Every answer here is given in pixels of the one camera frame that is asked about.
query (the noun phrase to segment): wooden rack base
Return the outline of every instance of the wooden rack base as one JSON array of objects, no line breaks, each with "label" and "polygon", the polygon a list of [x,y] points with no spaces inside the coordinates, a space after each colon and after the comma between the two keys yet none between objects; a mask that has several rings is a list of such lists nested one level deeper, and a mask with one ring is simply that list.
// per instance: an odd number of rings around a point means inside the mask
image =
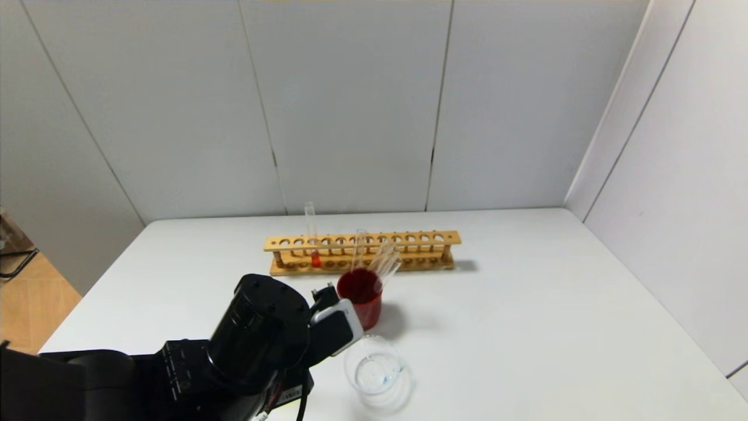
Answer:
[{"label": "wooden rack base", "polygon": [[[350,269],[355,245],[355,234],[320,235],[317,245],[309,237],[268,237],[265,251],[273,253],[271,276],[323,275],[343,273]],[[461,244],[457,231],[370,232],[367,235],[364,263],[369,264],[379,245],[393,242],[400,251],[399,270],[454,269],[451,246]],[[311,254],[319,251],[321,267],[312,267]]]}]

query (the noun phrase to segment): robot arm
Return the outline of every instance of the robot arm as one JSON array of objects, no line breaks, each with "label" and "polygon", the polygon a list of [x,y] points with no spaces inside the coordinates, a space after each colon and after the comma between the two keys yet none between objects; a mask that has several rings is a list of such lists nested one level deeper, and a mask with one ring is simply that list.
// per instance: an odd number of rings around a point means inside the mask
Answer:
[{"label": "robot arm", "polygon": [[[332,285],[314,291],[313,298],[309,307],[288,285],[251,274],[239,281],[210,339],[167,341],[156,354],[134,356],[93,350],[31,357],[3,348],[4,420],[6,414],[31,419],[23,408],[7,411],[29,396],[46,402],[44,410],[56,417],[84,421],[244,421],[296,399],[303,408],[313,386],[309,368],[364,334],[352,304],[338,298]],[[19,360],[24,371],[6,373]],[[30,372],[74,378],[72,396],[83,402],[67,401],[66,408],[85,408],[82,418],[80,411],[55,408],[60,399],[51,399],[69,395],[61,387],[70,381],[53,381],[62,386],[50,388],[48,379],[44,387],[25,388],[24,399],[6,394]]]}]

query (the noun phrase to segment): beaker with red liquid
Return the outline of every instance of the beaker with red liquid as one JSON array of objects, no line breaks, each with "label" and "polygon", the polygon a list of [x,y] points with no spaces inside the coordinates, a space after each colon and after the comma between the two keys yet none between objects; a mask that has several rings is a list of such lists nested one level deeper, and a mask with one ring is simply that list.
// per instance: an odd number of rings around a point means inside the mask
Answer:
[{"label": "beaker with red liquid", "polygon": [[345,272],[337,281],[337,294],[351,300],[364,330],[371,329],[379,320],[381,291],[377,274],[364,267]]}]

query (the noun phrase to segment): white wall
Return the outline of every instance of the white wall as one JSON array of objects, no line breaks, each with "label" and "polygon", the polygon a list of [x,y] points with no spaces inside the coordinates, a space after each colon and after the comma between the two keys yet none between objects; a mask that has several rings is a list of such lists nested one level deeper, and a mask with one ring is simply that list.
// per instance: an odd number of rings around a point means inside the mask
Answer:
[{"label": "white wall", "polygon": [[748,360],[746,22],[696,2],[586,220],[725,373]]},{"label": "white wall", "polygon": [[81,294],[143,229],[21,4],[0,1],[3,207]]},{"label": "white wall", "polygon": [[428,209],[562,205],[646,5],[458,0]]},{"label": "white wall", "polygon": [[27,1],[146,223],[285,213],[236,1]]},{"label": "white wall", "polygon": [[[134,218],[121,228],[133,233],[142,227],[133,207],[145,223],[298,213],[307,200],[323,213],[421,211],[435,140],[429,209],[559,205],[646,0],[25,4],[42,43],[4,42],[41,51],[42,64],[3,75],[3,103],[28,97],[5,107],[4,137],[33,139],[3,146],[12,162],[3,186],[17,200],[7,208],[55,264],[55,247],[84,256],[70,260],[91,268],[90,286],[130,238],[108,215]],[[62,94],[39,91],[50,84]],[[34,92],[57,102],[25,103]],[[65,130],[81,151],[53,144],[50,133]],[[49,166],[37,150],[69,161]],[[36,166],[40,175],[21,178]],[[73,180],[74,193],[62,187]],[[28,209],[68,211],[45,202],[50,186],[69,211],[85,209],[78,223],[95,226],[99,242],[117,246],[96,254],[87,240],[52,240],[69,237],[72,216],[23,224]]]},{"label": "white wall", "polygon": [[241,4],[288,211],[423,211],[450,2]]},{"label": "white wall", "polygon": [[616,90],[595,131],[564,208],[587,218],[655,89],[695,0],[651,0]]},{"label": "white wall", "polygon": [[732,382],[732,385],[743,394],[743,397],[748,400],[748,368],[743,368],[735,373],[730,377],[730,381]]}]

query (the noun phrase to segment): test tube rack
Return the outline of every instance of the test tube rack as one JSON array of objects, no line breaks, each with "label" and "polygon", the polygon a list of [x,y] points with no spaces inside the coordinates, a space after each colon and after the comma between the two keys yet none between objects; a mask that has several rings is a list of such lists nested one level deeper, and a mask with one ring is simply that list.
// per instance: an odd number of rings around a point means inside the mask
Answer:
[{"label": "test tube rack", "polygon": [[[268,237],[265,251],[273,253],[272,276],[343,273],[351,268],[355,234],[317,236],[317,245],[306,235]],[[451,270],[455,268],[451,247],[461,244],[457,231],[370,232],[366,236],[364,264],[374,258],[380,244],[395,243],[400,251],[399,270]],[[312,251],[318,250],[321,267],[312,267]]]}]

